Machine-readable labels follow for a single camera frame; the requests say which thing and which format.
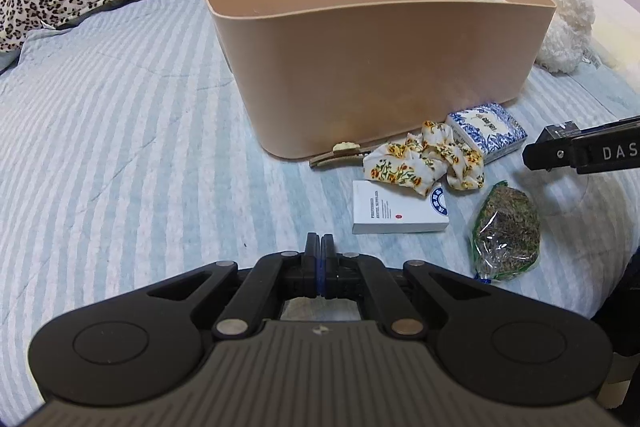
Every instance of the plastic bag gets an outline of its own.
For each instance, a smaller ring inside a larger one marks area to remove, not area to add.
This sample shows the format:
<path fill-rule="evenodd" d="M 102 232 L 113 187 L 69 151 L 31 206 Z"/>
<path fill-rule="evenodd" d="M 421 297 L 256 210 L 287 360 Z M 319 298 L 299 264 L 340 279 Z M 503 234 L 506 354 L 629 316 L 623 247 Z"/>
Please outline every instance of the plastic bag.
<path fill-rule="evenodd" d="M 476 279 L 507 280 L 529 269 L 540 253 L 540 218 L 522 191 L 494 185 L 471 234 Z"/>

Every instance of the mattress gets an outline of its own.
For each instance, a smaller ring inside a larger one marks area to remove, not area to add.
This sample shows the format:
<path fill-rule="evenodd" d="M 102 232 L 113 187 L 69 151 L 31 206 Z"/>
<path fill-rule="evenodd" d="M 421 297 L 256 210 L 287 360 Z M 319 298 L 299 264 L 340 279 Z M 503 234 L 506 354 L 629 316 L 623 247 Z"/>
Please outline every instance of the mattress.
<path fill-rule="evenodd" d="M 571 76 L 534 67 L 508 109 L 532 141 L 546 124 L 637 114 L 625 89 L 605 66 Z M 471 275 L 474 214 L 508 180 L 539 209 L 542 247 L 539 266 L 503 287 L 585 316 L 640 244 L 640 171 L 529 172 L 517 153 L 487 167 L 483 190 L 446 192 L 445 232 L 353 235 L 351 182 L 362 170 L 312 171 L 260 148 L 203 0 L 144 0 L 31 32 L 18 66 L 0 76 L 0 130 L 0 418 L 9 425 L 41 403 L 26 354 L 52 317 L 218 259 L 250 267 L 302 249 L 309 231 L 387 266 L 422 258 Z"/>

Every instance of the floral patterned box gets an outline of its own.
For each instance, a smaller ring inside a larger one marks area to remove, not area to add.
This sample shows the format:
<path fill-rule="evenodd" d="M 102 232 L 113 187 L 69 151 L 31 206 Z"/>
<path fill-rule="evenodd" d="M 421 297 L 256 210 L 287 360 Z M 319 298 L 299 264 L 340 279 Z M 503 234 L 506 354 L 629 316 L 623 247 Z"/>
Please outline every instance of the floral patterned box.
<path fill-rule="evenodd" d="M 527 133 L 499 103 L 452 112 L 445 121 L 457 139 L 481 153 L 487 164 L 520 147 Z"/>
<path fill-rule="evenodd" d="M 368 180 L 353 182 L 353 233 L 438 232 L 448 224 L 439 183 L 424 197 L 407 187 Z"/>

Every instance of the box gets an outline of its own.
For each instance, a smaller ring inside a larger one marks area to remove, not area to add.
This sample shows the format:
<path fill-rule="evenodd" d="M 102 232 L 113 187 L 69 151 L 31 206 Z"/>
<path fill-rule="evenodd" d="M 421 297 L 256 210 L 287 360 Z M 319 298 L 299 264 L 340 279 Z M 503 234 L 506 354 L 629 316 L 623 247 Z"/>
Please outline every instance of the box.
<path fill-rule="evenodd" d="M 516 97 L 550 0 L 206 0 L 258 141 L 366 144 Z"/>
<path fill-rule="evenodd" d="M 526 131 L 499 103 L 451 113 L 445 123 L 457 139 L 482 155 L 485 165 L 518 149 L 527 139 Z"/>
<path fill-rule="evenodd" d="M 426 197 L 407 187 L 353 182 L 353 233 L 439 232 L 449 216 L 439 183 Z"/>

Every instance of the blue circular logo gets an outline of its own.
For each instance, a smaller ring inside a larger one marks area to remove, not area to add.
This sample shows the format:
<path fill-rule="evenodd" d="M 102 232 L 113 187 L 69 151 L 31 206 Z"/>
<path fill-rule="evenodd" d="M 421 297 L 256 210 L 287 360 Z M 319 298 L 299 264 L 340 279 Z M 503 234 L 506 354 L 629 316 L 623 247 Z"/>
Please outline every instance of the blue circular logo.
<path fill-rule="evenodd" d="M 443 216 L 447 215 L 447 207 L 444 204 L 444 191 L 442 190 L 442 187 L 436 188 L 431 193 L 431 204 L 437 212 L 439 212 Z"/>

